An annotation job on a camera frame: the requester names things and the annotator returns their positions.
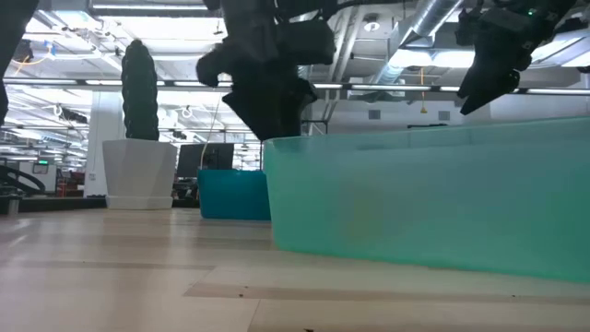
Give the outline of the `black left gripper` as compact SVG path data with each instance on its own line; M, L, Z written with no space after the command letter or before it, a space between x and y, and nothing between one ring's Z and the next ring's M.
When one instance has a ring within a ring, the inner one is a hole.
M208 87L219 76L232 80L222 100L262 140L299 136L304 109L318 100L301 66L318 63L318 10L299 8L222 8L227 36L203 55L195 71ZM280 98L280 116L259 90Z

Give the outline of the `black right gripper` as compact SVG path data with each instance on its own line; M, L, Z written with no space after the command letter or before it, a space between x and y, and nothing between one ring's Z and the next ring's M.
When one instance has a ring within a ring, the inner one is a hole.
M553 34L550 0L495 1L459 14L455 40L476 49L457 95L465 102L460 113L469 115L518 88L520 73L532 63L533 51Z

